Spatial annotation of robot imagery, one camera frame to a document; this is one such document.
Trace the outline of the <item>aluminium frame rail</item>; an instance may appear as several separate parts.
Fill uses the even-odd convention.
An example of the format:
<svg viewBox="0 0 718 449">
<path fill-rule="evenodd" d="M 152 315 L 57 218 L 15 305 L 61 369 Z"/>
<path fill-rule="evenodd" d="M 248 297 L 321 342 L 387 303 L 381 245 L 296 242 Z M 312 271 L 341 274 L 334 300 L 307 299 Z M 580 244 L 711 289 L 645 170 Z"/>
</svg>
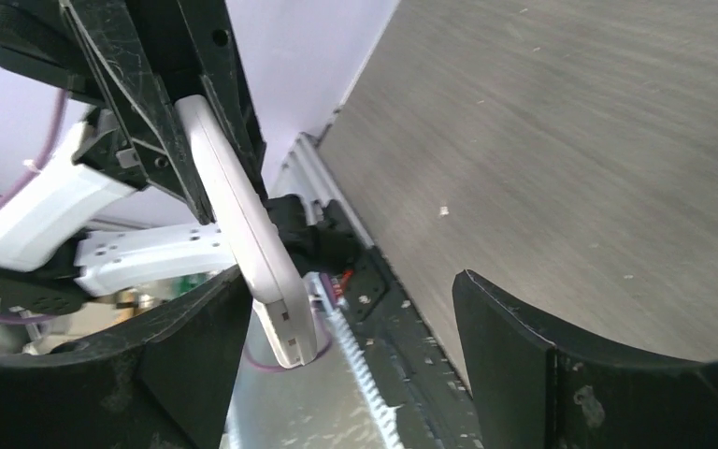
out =
<svg viewBox="0 0 718 449">
<path fill-rule="evenodd" d="M 305 366 L 284 369 L 274 358 L 258 317 L 227 415 L 224 448 L 401 448 L 397 408 L 382 398 L 350 330 L 348 304 L 335 282 L 365 255 L 366 233 L 314 148 L 300 135 L 272 187 L 298 196 L 309 225 L 291 249 L 305 275 L 319 353 Z"/>
</svg>

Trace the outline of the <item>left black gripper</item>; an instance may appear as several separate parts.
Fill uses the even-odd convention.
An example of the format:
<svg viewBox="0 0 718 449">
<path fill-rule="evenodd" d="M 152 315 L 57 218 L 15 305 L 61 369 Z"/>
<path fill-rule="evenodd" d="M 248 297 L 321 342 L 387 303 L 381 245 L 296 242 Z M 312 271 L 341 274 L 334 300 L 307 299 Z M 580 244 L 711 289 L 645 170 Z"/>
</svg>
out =
<svg viewBox="0 0 718 449">
<path fill-rule="evenodd" d="M 0 1 L 0 67 L 90 106 L 83 119 L 93 134 L 74 151 L 73 164 L 136 189 L 149 184 L 185 203 L 199 223 L 212 223 L 190 143 L 127 3 L 60 6 L 74 36 L 54 1 Z M 122 164 L 118 154 L 132 153 L 131 147 L 140 163 Z"/>
</svg>

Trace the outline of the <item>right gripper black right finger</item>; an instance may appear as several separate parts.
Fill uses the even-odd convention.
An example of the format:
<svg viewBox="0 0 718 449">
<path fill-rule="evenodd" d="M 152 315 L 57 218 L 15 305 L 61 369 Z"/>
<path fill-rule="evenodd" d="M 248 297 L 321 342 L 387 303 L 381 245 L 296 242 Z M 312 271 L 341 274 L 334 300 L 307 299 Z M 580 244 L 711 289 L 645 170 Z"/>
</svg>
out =
<svg viewBox="0 0 718 449">
<path fill-rule="evenodd" d="M 471 270 L 452 284 L 488 448 L 718 448 L 718 360 L 606 339 Z"/>
</svg>

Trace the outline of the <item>white remote control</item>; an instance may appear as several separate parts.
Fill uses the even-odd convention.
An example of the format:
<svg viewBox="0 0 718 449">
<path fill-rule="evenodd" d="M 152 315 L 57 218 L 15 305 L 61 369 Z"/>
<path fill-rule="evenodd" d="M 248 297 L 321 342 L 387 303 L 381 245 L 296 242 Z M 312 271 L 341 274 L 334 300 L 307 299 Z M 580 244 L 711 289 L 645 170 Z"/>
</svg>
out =
<svg viewBox="0 0 718 449">
<path fill-rule="evenodd" d="M 279 364 L 303 366 L 319 352 L 309 294 L 207 99 L 184 97 L 175 109 L 190 143 L 217 225 L 254 299 Z"/>
</svg>

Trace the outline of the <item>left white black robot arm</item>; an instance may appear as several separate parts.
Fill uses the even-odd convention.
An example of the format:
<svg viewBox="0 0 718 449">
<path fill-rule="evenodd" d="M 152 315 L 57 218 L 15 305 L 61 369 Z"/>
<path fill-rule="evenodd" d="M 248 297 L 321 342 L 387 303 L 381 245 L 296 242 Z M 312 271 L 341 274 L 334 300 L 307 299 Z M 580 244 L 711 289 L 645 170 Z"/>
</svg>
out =
<svg viewBox="0 0 718 449">
<path fill-rule="evenodd" d="M 239 266 L 264 302 L 362 248 L 336 202 L 268 196 L 266 145 L 222 1 L 0 1 L 0 66 L 90 104 L 0 197 L 0 300 L 34 319 Z"/>
</svg>

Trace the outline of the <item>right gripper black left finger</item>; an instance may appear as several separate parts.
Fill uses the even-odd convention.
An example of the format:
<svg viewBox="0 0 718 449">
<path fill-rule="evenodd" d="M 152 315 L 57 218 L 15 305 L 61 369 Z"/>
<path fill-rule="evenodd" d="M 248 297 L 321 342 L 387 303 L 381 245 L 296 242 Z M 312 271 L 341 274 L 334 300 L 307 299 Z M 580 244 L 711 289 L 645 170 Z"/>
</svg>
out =
<svg viewBox="0 0 718 449">
<path fill-rule="evenodd" d="M 251 317 L 236 268 L 46 355 L 0 356 L 0 448 L 216 448 Z"/>
</svg>

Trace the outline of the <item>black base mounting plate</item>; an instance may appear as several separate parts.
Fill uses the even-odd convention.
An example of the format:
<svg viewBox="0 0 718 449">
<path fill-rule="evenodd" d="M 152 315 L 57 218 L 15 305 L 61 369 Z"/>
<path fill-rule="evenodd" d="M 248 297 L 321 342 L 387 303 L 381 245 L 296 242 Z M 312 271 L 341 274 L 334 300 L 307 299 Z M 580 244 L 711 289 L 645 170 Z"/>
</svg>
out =
<svg viewBox="0 0 718 449">
<path fill-rule="evenodd" d="M 331 281 L 335 326 L 390 448 L 481 448 L 468 389 L 374 245 Z"/>
</svg>

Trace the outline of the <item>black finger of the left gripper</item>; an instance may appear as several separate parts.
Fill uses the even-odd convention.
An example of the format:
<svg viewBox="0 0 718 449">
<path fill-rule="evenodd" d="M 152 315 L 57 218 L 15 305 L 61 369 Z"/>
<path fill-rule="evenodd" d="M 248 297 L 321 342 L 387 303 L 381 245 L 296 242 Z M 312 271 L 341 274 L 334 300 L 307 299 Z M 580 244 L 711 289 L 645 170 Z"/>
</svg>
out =
<svg viewBox="0 0 718 449">
<path fill-rule="evenodd" d="M 266 143 L 237 50 L 227 5 L 221 0 L 182 0 L 179 10 L 200 65 L 200 79 L 206 98 L 251 187 L 262 200 L 266 200 L 267 192 L 261 175 Z"/>
</svg>

